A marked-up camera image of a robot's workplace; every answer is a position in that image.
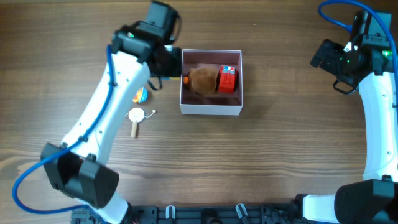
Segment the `yellow blue toy duck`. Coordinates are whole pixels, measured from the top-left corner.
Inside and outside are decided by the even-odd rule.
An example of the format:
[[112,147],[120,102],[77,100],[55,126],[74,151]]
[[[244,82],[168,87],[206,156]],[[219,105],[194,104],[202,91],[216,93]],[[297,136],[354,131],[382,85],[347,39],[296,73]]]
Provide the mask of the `yellow blue toy duck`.
[[148,98],[149,92],[145,87],[140,88],[134,98],[132,99],[133,103],[141,104],[144,103]]

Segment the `brown plush toy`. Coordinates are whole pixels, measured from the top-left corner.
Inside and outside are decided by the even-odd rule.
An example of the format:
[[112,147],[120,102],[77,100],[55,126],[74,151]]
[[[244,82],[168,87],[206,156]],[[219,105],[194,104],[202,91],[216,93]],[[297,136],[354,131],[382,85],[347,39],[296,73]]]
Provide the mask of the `brown plush toy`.
[[211,67],[192,68],[182,78],[182,83],[198,95],[214,95],[217,88],[218,70]]

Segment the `white wooden pellet drum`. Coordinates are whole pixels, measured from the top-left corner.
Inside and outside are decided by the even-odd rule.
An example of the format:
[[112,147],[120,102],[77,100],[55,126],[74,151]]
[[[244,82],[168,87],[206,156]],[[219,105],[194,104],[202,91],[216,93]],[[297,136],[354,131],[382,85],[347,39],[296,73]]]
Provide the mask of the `white wooden pellet drum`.
[[132,122],[132,129],[131,129],[131,137],[137,138],[137,131],[138,131],[138,126],[141,121],[143,121],[145,118],[150,118],[154,114],[157,113],[157,110],[152,110],[152,113],[150,115],[146,115],[145,111],[142,108],[132,108],[126,116],[129,118],[129,120]]

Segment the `red toy robot car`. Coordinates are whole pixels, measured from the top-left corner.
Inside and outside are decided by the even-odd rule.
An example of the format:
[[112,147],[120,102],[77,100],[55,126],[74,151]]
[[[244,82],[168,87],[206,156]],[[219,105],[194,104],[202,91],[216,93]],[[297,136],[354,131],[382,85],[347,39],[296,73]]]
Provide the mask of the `red toy robot car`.
[[232,94],[236,87],[238,71],[231,65],[222,65],[218,73],[218,91]]

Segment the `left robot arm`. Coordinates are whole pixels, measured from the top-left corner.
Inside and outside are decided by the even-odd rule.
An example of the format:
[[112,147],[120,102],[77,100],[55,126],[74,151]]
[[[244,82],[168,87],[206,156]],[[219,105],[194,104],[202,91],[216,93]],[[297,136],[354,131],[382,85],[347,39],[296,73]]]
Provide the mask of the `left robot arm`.
[[152,1],[143,21],[117,30],[106,48],[103,77],[80,119],[59,146],[48,143],[42,150],[51,186],[107,223],[132,223],[131,205],[116,191],[119,174],[106,163],[138,90],[150,77],[179,74],[181,50],[172,47],[179,21],[174,8]]

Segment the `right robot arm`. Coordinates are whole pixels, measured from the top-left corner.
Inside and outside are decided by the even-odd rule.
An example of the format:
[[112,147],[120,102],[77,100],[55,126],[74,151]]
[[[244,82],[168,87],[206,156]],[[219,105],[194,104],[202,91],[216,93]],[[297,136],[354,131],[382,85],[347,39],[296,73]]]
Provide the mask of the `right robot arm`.
[[363,102],[366,165],[363,180],[331,195],[297,197],[296,218],[323,223],[397,223],[397,78],[388,39],[391,14],[358,11],[342,46],[324,40],[310,61],[350,86]]

